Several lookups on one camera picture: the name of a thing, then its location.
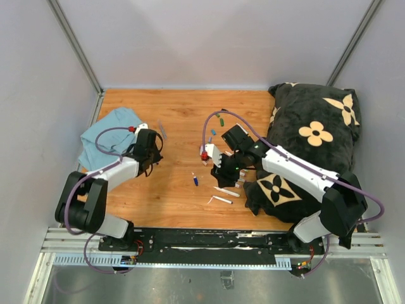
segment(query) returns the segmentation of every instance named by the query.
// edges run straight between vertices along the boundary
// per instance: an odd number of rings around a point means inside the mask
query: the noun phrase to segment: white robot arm
[[[70,225],[85,232],[122,239],[128,244],[133,243],[134,224],[106,213],[107,193],[143,173],[149,176],[148,168],[152,168],[154,163],[163,158],[160,155],[161,148],[158,149],[156,145],[156,137],[161,139],[161,136],[156,131],[148,129],[144,123],[138,126],[134,133],[137,136],[136,142],[117,159],[119,163],[114,167],[111,168],[110,164],[96,171],[72,172],[68,176],[55,211],[56,221],[65,223],[66,203],[75,185],[83,180],[70,201],[68,208]]]
[[[206,154],[202,155],[202,158],[212,159],[214,168],[211,175],[218,180],[219,187],[234,186],[241,169],[261,163],[263,170],[285,177],[321,203],[320,211],[302,219],[293,228],[295,237],[303,243],[331,233],[342,238],[348,236],[367,209],[364,196],[327,179],[338,179],[360,188],[356,176],[351,172],[339,176],[336,172],[312,165],[277,146],[279,151],[287,155],[284,157],[261,141],[254,142],[238,125],[224,133],[222,138],[234,152],[233,155],[221,154],[214,144],[205,145]],[[315,169],[321,177],[293,160]]]

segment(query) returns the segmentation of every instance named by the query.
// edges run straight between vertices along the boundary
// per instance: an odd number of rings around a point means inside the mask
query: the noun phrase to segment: blue cloth
[[[132,109],[117,108],[111,111],[100,121],[92,125],[81,136],[83,152],[79,156],[79,163],[87,170],[93,171],[109,165],[117,159],[116,156],[107,155],[96,148],[96,137],[102,131],[112,127],[137,127],[142,121]],[[99,138],[99,145],[106,151],[122,154],[130,144],[135,142],[134,133],[125,130],[112,130]]]

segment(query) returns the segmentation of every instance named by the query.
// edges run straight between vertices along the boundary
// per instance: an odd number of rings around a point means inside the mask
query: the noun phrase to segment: wooden surface
[[[160,119],[168,136],[162,151],[164,159],[154,166],[153,173],[112,190],[108,195],[108,211],[139,227],[287,230],[290,224],[263,211],[255,217],[245,208],[242,188],[227,188],[240,193],[240,198],[215,190],[216,179],[210,175],[212,163],[205,167],[199,157],[203,123],[210,113],[221,108],[233,111],[265,135],[273,104],[266,91],[108,90],[99,119],[124,106],[134,109],[150,129],[158,132]],[[213,117],[208,130],[216,131],[213,143],[225,151],[229,149],[221,135],[238,120],[230,115],[221,114],[221,117],[225,126],[221,127],[219,118]],[[207,132],[206,140],[209,136],[212,135]],[[198,178],[197,187],[192,172]],[[254,172],[249,172],[246,178],[253,181]],[[207,204],[212,195],[234,203],[229,205],[214,199]]]

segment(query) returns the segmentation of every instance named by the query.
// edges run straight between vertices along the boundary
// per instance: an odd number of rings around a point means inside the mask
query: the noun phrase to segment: red cap
[[[201,153],[201,160],[208,160],[208,152],[207,151],[203,151]]]

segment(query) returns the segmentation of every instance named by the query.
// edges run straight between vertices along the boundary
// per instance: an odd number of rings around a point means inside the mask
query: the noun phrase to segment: black pillow
[[[269,88],[275,98],[267,140],[321,168],[352,170],[354,143],[361,114],[353,89],[286,82]],[[256,182],[246,182],[246,207],[262,208],[283,222],[297,223],[320,209],[305,190],[272,172],[258,170]]]

